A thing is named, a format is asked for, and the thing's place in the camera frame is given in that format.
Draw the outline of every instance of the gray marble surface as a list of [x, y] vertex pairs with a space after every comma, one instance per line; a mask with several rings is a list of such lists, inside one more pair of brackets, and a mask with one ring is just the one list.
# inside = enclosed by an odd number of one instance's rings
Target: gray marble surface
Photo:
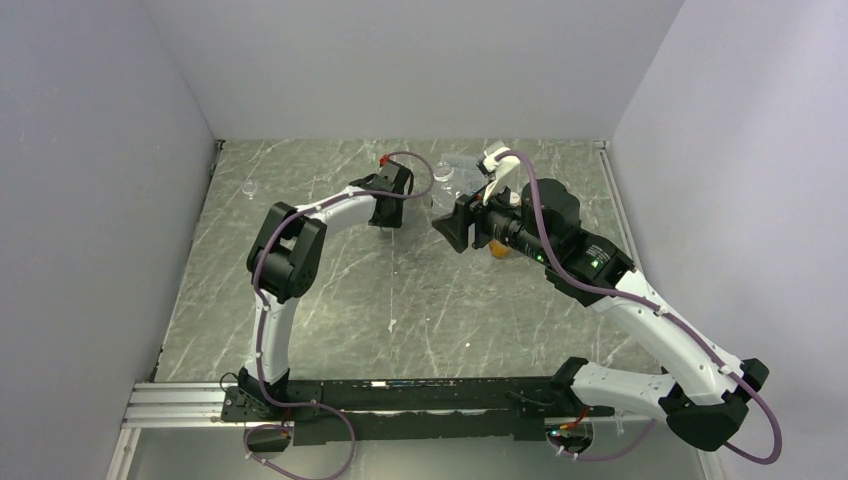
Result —
[[[560, 179], [581, 201], [584, 228], [623, 245], [591, 142], [505, 140], [540, 177]], [[217, 380], [238, 371], [253, 329], [245, 268], [268, 208], [338, 192], [377, 159], [412, 150], [476, 155], [494, 140], [283, 140], [227, 142], [209, 189], [157, 381]], [[423, 186], [426, 170], [402, 161]], [[521, 185], [526, 182], [522, 172]], [[246, 179], [258, 182], [251, 197]], [[355, 226], [329, 238], [320, 271], [295, 317], [293, 378], [550, 375], [569, 356], [640, 372], [656, 361], [625, 333], [545, 281], [513, 253], [456, 254], [429, 226], [429, 198], [408, 201], [404, 226]]]

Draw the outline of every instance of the plastic bottle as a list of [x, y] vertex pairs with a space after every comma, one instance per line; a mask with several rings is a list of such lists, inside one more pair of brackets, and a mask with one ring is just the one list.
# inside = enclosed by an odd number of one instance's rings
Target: plastic bottle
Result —
[[436, 217], [453, 211], [454, 202], [463, 194], [472, 195], [483, 188], [488, 179], [477, 169], [477, 159], [467, 155], [444, 154], [433, 168], [433, 214]]

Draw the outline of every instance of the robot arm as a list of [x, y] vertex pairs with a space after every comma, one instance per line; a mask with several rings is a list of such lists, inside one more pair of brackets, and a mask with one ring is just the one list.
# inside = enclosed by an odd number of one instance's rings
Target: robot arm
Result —
[[[505, 148], [487, 151], [481, 170], [493, 178], [512, 170]], [[495, 157], [503, 157], [501, 162]], [[499, 185], [487, 195], [457, 199], [451, 214], [433, 221], [457, 252], [468, 247], [473, 226], [474, 248], [492, 239], [512, 247], [546, 267], [545, 275], [557, 290], [616, 322], [657, 358], [667, 373], [647, 375], [602, 367], [583, 358], [569, 358], [552, 378], [552, 387], [573, 406], [611, 406], [667, 423], [680, 438], [702, 450], [714, 451], [738, 431], [750, 399], [728, 377], [734, 372], [754, 390], [762, 387], [768, 369], [757, 359], [740, 361], [691, 327], [663, 300], [628, 258], [612, 242], [580, 227], [580, 203], [554, 179], [538, 181], [542, 218], [557, 261], [580, 282], [627, 292], [650, 300], [659, 311], [622, 297], [588, 293], [557, 274], [546, 258], [536, 225], [528, 184], [516, 196]], [[698, 343], [662, 313], [672, 312], [709, 345], [724, 362], [719, 367]]]
[[[264, 404], [267, 407], [265, 412], [257, 413], [272, 415], [275, 412], [274, 408], [262, 401], [257, 361], [262, 361], [265, 387], [272, 398], [281, 402], [287, 399], [288, 349], [294, 314], [300, 297], [315, 281], [324, 240], [353, 225], [364, 223], [381, 228], [399, 228], [403, 222], [403, 198], [375, 197], [368, 192], [402, 194], [407, 184], [411, 190], [412, 182], [412, 172], [408, 168], [384, 158], [379, 173], [351, 182], [328, 199], [297, 207], [279, 202], [271, 207], [247, 258], [248, 270], [255, 273], [261, 253], [268, 250], [259, 279], [259, 288], [268, 306], [265, 306], [259, 294], [254, 293], [255, 319], [250, 346], [251, 352], [261, 351], [262, 356], [248, 357], [238, 374], [240, 390], [252, 397], [257, 405]], [[333, 198], [340, 200], [327, 201]], [[283, 230], [281, 241], [269, 245], [274, 231], [287, 217], [299, 210], [319, 205], [327, 206], [295, 219]], [[267, 313], [264, 325], [261, 326], [261, 349], [257, 349], [257, 338], [260, 338], [257, 335], [259, 318], [263, 308], [267, 308]]]

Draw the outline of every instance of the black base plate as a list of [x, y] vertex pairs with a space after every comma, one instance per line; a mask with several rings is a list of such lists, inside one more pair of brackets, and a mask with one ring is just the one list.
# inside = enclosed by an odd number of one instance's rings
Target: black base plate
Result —
[[[344, 411], [357, 440], [512, 436], [536, 441], [545, 439], [545, 418], [580, 414], [577, 407], [552, 402], [550, 377], [290, 380], [287, 391], [292, 402], [314, 400]], [[542, 404], [516, 400], [507, 392]], [[589, 416], [614, 413], [609, 407], [593, 407]], [[237, 387], [227, 389], [224, 422], [273, 422], [282, 417], [259, 417]], [[344, 424], [324, 410], [296, 408], [290, 419], [295, 422], [295, 445], [349, 439]]]

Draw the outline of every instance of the white wall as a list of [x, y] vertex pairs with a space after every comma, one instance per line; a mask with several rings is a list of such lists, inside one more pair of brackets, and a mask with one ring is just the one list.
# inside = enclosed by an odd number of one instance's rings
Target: white wall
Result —
[[612, 144], [649, 276], [772, 369], [731, 478], [848, 478], [848, 2], [688, 0]]
[[218, 138], [609, 138], [683, 0], [144, 0]]
[[0, 478], [104, 478], [213, 137], [138, 0], [0, 6]]

